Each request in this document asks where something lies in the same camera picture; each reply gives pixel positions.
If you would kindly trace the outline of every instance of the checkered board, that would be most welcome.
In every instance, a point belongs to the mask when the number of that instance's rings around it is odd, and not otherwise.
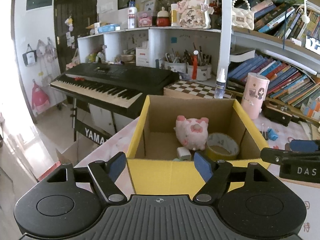
[[[201,98],[214,98],[215,87],[207,86],[199,83],[194,83],[191,81],[177,81],[174,84],[170,84],[166,87],[174,91],[183,92],[186,94],[191,94]],[[225,93],[223,98],[231,98],[231,94]]]

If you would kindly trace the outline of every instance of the crosshair logo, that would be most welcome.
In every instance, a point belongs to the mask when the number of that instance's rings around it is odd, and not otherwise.
[[[165,201],[165,200],[164,200],[163,198],[157,198],[156,201],[157,201],[158,203],[162,203],[162,202]]]

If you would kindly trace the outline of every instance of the red bottle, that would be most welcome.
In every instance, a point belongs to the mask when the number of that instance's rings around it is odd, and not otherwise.
[[[171,26],[169,13],[164,10],[164,7],[162,7],[162,10],[160,12],[158,12],[157,26],[158,27]]]

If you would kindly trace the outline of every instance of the table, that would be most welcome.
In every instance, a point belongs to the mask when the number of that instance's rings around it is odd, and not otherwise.
[[[80,161],[76,167],[85,167],[90,162],[96,160],[107,161],[119,151],[126,152],[128,150],[138,119],[139,118],[135,119],[121,131],[112,136],[108,141]],[[284,149],[285,144],[289,143],[293,139],[308,140],[308,137],[305,134],[302,126],[294,122],[290,122],[288,127],[284,127],[283,125],[271,122],[262,115],[260,115],[258,119],[254,120],[253,122],[259,130],[262,130],[263,124],[265,129],[270,127],[278,131],[279,138],[276,141],[268,140],[269,147],[271,148]],[[275,176],[279,175],[278,165],[271,164],[268,170]],[[304,225],[301,228],[299,236],[303,240],[318,239],[318,236],[320,236],[320,227],[317,226],[317,222],[320,221],[320,205],[318,198],[320,195],[320,188],[308,187],[291,182],[284,182],[284,184],[286,184],[293,192],[295,192],[305,202],[307,207],[307,217]],[[116,185],[127,196],[127,198],[129,198],[131,194],[134,194],[134,189],[127,168],[124,170],[124,172],[122,172],[116,181]]]

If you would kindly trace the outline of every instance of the black door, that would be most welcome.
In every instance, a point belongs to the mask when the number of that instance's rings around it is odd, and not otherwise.
[[[69,31],[65,20],[73,19],[73,31],[71,36],[75,37],[75,48],[67,46],[66,33]],[[54,31],[60,71],[63,73],[66,64],[71,62],[76,48],[77,38],[89,34],[87,26],[97,22],[97,0],[54,0]]]

